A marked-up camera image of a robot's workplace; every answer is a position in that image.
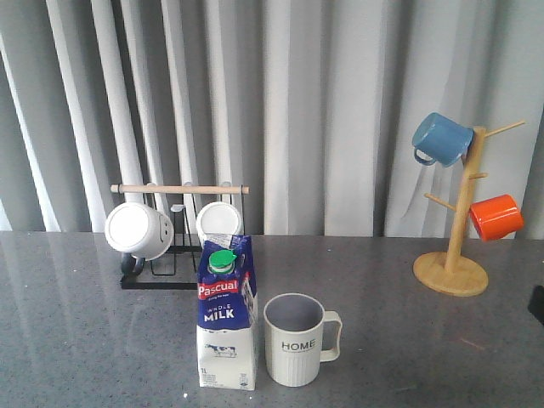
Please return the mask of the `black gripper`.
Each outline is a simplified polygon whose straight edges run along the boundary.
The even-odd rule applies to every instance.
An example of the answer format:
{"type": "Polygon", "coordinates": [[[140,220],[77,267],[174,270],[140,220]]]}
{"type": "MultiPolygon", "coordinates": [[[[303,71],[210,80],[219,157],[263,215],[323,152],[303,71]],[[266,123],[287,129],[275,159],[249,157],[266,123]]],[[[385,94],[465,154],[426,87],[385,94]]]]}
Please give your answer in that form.
{"type": "Polygon", "coordinates": [[[533,288],[527,309],[544,325],[544,286],[537,285],[533,288]]]}

